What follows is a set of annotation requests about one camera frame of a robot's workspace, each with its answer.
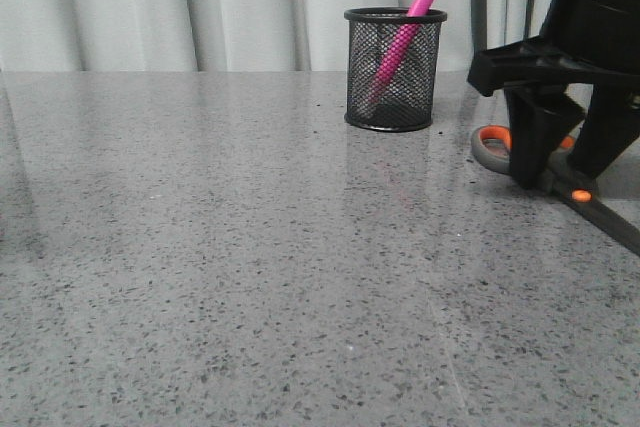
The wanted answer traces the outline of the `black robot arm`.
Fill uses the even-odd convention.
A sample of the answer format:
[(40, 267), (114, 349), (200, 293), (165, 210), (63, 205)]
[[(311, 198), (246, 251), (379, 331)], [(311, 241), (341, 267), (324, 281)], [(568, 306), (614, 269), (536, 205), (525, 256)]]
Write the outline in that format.
[(519, 185), (542, 178), (575, 126), (560, 167), (594, 180), (639, 136), (639, 0), (551, 0), (538, 35), (476, 52), (467, 81), (503, 91)]

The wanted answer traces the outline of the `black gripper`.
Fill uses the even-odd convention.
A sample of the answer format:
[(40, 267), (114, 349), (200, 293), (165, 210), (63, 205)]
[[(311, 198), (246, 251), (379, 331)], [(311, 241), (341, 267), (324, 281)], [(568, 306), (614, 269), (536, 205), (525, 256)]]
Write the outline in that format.
[(552, 0), (538, 36), (475, 53), (467, 81), (484, 96), (534, 83), (504, 89), (509, 175), (525, 189), (584, 118), (566, 84), (595, 85), (569, 164), (597, 178), (639, 137), (639, 0)]

